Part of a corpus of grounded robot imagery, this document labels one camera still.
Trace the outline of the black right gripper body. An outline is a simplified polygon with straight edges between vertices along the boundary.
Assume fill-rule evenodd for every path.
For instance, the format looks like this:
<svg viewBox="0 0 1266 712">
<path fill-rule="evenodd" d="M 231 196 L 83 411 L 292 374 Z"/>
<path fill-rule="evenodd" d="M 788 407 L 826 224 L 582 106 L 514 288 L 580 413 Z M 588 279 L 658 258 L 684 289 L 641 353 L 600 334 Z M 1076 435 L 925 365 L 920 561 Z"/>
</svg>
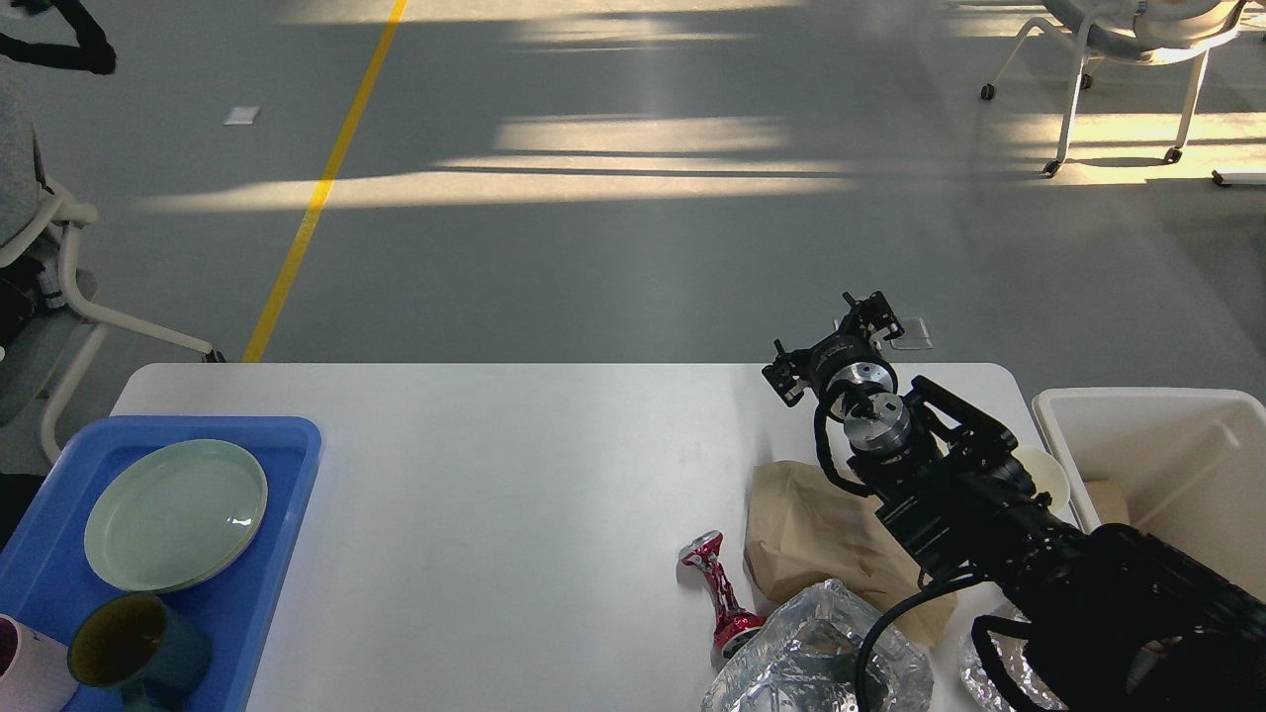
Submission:
<svg viewBox="0 0 1266 712">
<path fill-rule="evenodd" d="M 881 341 L 874 336 L 833 333 L 806 347 L 799 357 L 799 383 L 822 394 L 836 383 L 879 386 L 898 391 L 898 375 L 882 359 Z"/>
</svg>

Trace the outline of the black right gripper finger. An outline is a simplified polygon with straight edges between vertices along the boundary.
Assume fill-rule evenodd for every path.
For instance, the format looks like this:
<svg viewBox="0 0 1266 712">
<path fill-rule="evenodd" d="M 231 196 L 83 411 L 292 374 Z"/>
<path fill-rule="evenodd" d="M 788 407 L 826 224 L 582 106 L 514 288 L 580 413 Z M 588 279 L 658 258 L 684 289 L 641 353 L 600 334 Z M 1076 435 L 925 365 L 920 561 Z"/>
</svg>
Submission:
<svg viewBox="0 0 1266 712">
<path fill-rule="evenodd" d="M 774 340 L 774 359 L 763 366 L 763 378 L 779 402 L 786 408 L 794 408 L 805 393 L 817 397 L 812 359 L 815 346 L 787 350 L 781 340 Z"/>
<path fill-rule="evenodd" d="M 863 340 L 874 347 L 881 347 L 905 336 L 905 328 L 881 290 L 866 298 L 855 298 L 849 291 L 842 293 L 846 312 L 837 332 Z"/>
</svg>

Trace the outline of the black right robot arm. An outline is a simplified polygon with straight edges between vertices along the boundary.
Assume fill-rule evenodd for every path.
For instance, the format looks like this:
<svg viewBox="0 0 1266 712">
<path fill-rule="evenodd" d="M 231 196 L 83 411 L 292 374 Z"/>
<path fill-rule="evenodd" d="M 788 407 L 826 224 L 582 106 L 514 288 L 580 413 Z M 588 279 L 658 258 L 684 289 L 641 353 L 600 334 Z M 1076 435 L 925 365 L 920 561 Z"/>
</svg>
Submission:
<svg viewBox="0 0 1266 712">
<path fill-rule="evenodd" d="M 1018 711 L 1037 704 L 994 640 L 1070 711 L 1261 711 L 1263 603 L 1212 568 L 1127 524 L 1082 532 L 1050 509 L 994 416 L 931 378 L 898 374 L 880 345 L 904 332 L 882 293 L 846 296 L 841 326 L 812 347 L 776 346 L 763 378 L 786 405 L 813 393 L 827 481 L 877 497 L 882 527 L 919 568 L 919 590 L 860 645 L 855 690 L 882 632 L 941 595 L 993 582 L 1022 614 L 977 617 L 968 636 L 989 682 Z"/>
</svg>

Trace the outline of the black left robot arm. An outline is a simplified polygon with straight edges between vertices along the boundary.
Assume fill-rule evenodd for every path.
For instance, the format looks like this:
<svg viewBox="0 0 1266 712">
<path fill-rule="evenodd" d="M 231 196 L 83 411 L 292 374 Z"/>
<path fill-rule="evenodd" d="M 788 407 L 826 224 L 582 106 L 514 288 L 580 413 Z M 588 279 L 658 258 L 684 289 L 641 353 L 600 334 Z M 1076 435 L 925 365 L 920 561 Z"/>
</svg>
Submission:
<svg viewBox="0 0 1266 712">
<path fill-rule="evenodd" d="M 68 68 L 108 76 L 116 72 L 118 54 L 94 14 L 82 1 L 1 1 L 3 14 L 33 19 L 53 11 L 71 32 L 71 41 L 22 41 L 1 35 L 1 54 L 19 63 Z"/>
</svg>

